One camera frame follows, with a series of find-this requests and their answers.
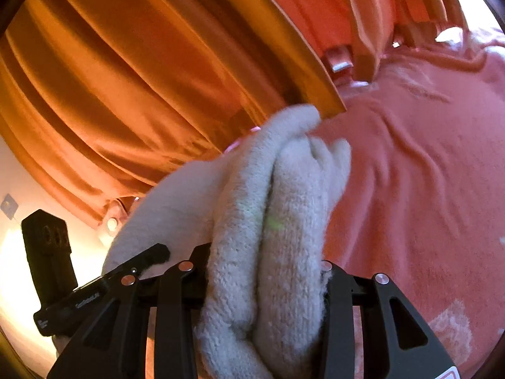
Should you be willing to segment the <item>cream sweater with black hearts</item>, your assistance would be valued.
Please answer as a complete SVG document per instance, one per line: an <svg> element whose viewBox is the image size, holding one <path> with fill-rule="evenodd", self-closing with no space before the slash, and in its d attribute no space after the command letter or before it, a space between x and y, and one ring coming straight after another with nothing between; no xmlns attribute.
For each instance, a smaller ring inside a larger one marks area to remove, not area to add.
<svg viewBox="0 0 505 379"><path fill-rule="evenodd" d="M351 170L345 140L312 136L315 107L278 112L232 152L193 161L150 190L104 271L166 245L169 263L211 247L194 333L207 376L306 378L324 318L325 231Z"/></svg>

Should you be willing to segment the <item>pink pillow with button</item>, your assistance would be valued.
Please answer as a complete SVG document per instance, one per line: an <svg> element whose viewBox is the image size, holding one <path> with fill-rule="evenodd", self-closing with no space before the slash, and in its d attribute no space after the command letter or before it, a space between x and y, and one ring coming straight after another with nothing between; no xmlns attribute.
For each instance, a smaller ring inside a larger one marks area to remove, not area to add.
<svg viewBox="0 0 505 379"><path fill-rule="evenodd" d="M97 237L105 248L110 247L139 202L140 197L125 197L114 199L109 203L106 213L96 229Z"/></svg>

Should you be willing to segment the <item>pink bedspread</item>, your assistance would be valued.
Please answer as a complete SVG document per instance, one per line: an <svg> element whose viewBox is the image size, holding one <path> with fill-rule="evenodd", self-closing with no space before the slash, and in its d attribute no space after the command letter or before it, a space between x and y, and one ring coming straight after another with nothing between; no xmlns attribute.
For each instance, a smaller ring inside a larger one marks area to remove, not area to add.
<svg viewBox="0 0 505 379"><path fill-rule="evenodd" d="M322 259L389 275L465 378L504 333L504 36L395 48L312 136L351 170Z"/></svg>

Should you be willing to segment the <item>orange curtain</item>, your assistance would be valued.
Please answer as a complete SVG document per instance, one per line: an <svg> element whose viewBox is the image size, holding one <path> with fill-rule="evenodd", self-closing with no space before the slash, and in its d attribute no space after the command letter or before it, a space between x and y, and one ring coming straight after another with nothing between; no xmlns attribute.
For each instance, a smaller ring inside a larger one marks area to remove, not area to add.
<svg viewBox="0 0 505 379"><path fill-rule="evenodd" d="M1 134L95 226L289 105L344 111L273 0L25 0L1 37Z"/></svg>

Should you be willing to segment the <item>pink striped curtain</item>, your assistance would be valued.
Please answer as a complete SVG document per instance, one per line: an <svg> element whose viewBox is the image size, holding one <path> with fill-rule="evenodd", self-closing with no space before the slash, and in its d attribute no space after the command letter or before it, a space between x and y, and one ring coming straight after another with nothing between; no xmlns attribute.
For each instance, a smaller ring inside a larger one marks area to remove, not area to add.
<svg viewBox="0 0 505 379"><path fill-rule="evenodd" d="M374 79L394 39L420 47L447 28L467 26L459 0L274 1L318 55L347 46L358 81Z"/></svg>

